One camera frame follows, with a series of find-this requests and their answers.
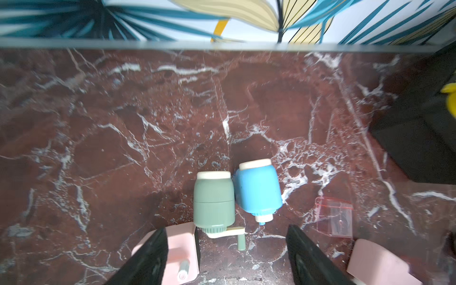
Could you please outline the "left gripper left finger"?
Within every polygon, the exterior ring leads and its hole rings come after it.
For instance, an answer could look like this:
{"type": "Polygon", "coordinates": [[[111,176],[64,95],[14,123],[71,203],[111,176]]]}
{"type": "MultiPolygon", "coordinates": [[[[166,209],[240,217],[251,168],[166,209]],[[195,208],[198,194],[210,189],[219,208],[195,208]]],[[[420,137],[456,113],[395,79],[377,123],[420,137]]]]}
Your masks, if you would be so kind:
{"type": "Polygon", "coordinates": [[[158,229],[105,284],[161,285],[168,252],[166,229],[158,229]]]}

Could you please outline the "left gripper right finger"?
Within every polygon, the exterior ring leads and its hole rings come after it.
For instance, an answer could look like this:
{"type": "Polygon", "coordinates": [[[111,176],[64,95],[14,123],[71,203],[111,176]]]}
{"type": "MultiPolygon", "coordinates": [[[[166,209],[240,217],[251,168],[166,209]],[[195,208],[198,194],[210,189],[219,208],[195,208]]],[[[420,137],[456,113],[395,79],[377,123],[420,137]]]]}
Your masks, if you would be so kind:
{"type": "Polygon", "coordinates": [[[294,284],[353,284],[297,225],[288,226],[286,243],[294,284]]]}

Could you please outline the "blue pencil sharpener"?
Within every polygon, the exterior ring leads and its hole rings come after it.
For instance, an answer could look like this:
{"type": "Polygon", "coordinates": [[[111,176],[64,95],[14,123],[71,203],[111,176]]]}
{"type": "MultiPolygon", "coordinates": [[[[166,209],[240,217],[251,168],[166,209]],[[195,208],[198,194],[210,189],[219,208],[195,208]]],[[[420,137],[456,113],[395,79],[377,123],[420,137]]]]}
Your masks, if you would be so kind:
{"type": "Polygon", "coordinates": [[[283,205],[279,177],[271,159],[241,163],[233,177],[235,199],[240,208],[263,226],[283,205]]]}

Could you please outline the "green pencil sharpener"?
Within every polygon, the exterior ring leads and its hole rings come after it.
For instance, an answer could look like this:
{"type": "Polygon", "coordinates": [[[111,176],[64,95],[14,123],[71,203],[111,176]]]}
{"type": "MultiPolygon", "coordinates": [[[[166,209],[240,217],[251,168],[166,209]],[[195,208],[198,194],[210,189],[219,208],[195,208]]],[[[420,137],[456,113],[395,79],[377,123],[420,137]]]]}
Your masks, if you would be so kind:
{"type": "Polygon", "coordinates": [[[237,249],[246,250],[245,228],[235,223],[235,189],[228,171],[198,172],[194,185],[193,221],[210,239],[237,237],[237,249]]]}

